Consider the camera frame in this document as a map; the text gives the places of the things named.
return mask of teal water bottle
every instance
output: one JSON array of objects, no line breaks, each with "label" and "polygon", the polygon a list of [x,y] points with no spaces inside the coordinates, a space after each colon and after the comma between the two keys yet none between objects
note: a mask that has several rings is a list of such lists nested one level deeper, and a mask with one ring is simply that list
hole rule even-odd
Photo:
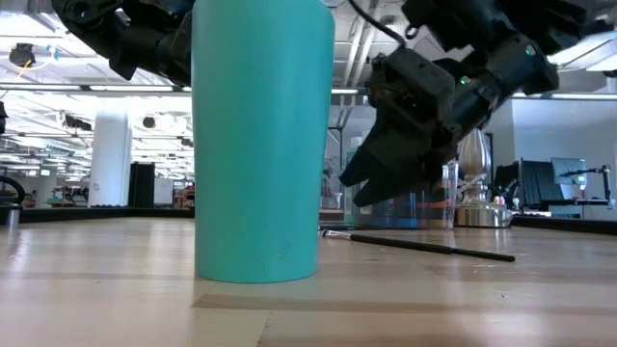
[{"label": "teal water bottle", "polygon": [[334,19],[319,0],[199,0],[193,20],[196,274],[310,276]]}]

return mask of table surface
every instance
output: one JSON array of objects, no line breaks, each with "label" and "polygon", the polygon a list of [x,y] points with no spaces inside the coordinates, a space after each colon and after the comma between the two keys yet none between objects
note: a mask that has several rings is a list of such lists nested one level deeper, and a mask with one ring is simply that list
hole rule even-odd
[{"label": "table surface", "polygon": [[190,220],[0,232],[0,336],[24,346],[617,346],[617,238],[514,228],[368,232],[503,263],[321,240],[305,280],[195,280]]}]

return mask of black cable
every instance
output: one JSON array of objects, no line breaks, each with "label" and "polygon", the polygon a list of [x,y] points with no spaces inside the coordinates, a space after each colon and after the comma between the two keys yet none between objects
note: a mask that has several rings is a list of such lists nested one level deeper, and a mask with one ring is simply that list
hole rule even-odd
[{"label": "black cable", "polygon": [[349,4],[351,5],[351,7],[354,8],[354,10],[356,10],[356,12],[362,17],[364,18],[364,20],[366,20],[368,23],[370,23],[372,26],[374,26],[375,28],[377,28],[379,31],[383,32],[384,34],[388,35],[389,37],[393,38],[394,40],[396,40],[398,42],[398,45],[400,47],[405,47],[405,39],[403,39],[402,36],[398,35],[398,33],[396,33],[395,31],[391,30],[389,27],[387,27],[386,25],[380,23],[379,21],[377,21],[375,18],[371,17],[368,13],[366,13],[360,6],[358,6],[358,4],[356,3],[355,0],[349,0]]},{"label": "black cable", "polygon": [[21,204],[26,199],[26,192],[16,180],[6,176],[0,176],[0,183],[6,183],[15,189],[17,197],[13,200],[13,203]]}]

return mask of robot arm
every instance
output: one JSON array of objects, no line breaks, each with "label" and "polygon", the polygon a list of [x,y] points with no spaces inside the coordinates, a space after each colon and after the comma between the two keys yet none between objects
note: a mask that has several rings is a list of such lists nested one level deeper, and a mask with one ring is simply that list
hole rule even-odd
[{"label": "robot arm", "polygon": [[137,67],[191,84],[195,0],[53,0],[70,32],[130,80]]},{"label": "robot arm", "polygon": [[346,186],[366,182],[356,205],[432,189],[442,165],[456,157],[457,144],[508,97],[557,89],[547,55],[581,39],[593,14],[586,4],[408,0],[402,10],[411,29],[426,26],[445,51],[470,45],[473,52],[463,62],[430,62],[400,46],[373,61],[368,88],[377,120],[340,178]]},{"label": "robot arm", "polygon": [[[359,206],[430,189],[457,144],[522,89],[559,86],[547,55],[576,44],[591,22],[593,0],[408,0],[402,12],[417,31],[426,26],[447,51],[470,45],[463,61],[431,62],[405,48],[392,30],[360,15],[401,46],[372,62],[369,100],[377,120],[340,178],[366,181]],[[195,0],[53,0],[75,36],[130,79],[137,67],[190,85],[191,10]],[[123,18],[122,9],[127,18]]]}]

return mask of ceiling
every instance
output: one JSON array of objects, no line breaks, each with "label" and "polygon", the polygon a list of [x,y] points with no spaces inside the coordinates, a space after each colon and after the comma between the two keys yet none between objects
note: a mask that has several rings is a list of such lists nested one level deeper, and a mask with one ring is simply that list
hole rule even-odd
[{"label": "ceiling", "polygon": [[[336,21],[335,32],[335,67],[333,85],[335,88],[356,88],[370,74],[367,58],[378,53],[390,53],[395,47],[394,41],[374,28],[366,25],[351,9],[346,1],[324,1],[330,8]],[[390,28],[402,33],[406,21],[400,12],[403,1],[371,0],[370,12],[376,17],[387,17]],[[614,0],[602,0],[599,14],[613,16]],[[604,78],[599,72],[581,72],[594,69],[599,63],[603,68],[617,68],[617,40],[613,34],[590,39],[582,48],[564,52],[555,57],[556,63],[564,70],[576,70],[576,78],[564,78],[562,87],[567,91],[593,92],[603,87]],[[22,70],[9,62],[9,53],[17,43],[35,45],[37,63],[32,69]],[[424,29],[409,42],[409,46],[428,59],[449,56],[454,59],[465,57],[468,50],[453,50],[444,53],[431,35]],[[601,56],[593,57],[594,51],[602,51]],[[108,62],[98,57],[87,45],[67,32],[57,15],[51,11],[48,0],[0,0],[0,83],[25,84],[66,84],[66,85],[155,85],[171,86],[171,83],[159,76],[139,70],[132,81],[124,81],[108,67]],[[47,134],[47,138],[18,138],[1,141],[4,147],[0,154],[0,166],[8,168],[36,167],[44,163],[59,165],[62,173],[73,179],[82,179],[88,174],[92,159],[92,132],[77,131],[83,138],[66,139],[54,137],[73,134],[75,130],[63,125],[66,116],[71,116],[94,124],[94,115],[103,97],[117,97],[123,93],[53,93],[10,91],[3,97],[9,118],[8,132]],[[126,96],[127,104],[132,109],[134,136],[133,158],[139,161],[157,163],[158,172],[165,176],[182,178],[193,174],[192,149],[184,147],[179,140],[164,138],[167,136],[191,136],[191,102],[188,93],[168,96],[161,94],[143,94]],[[339,98],[334,98],[339,105]],[[338,122],[340,109],[333,106],[331,125]],[[370,127],[371,119],[366,112],[352,112],[349,131],[361,134]],[[142,122],[144,117],[155,117],[172,125],[162,129],[146,129]],[[28,157],[25,153],[37,153],[39,156]],[[43,155],[53,155],[51,161]],[[170,156],[181,156],[181,160],[172,160]],[[32,169],[12,169],[28,173]]]}]

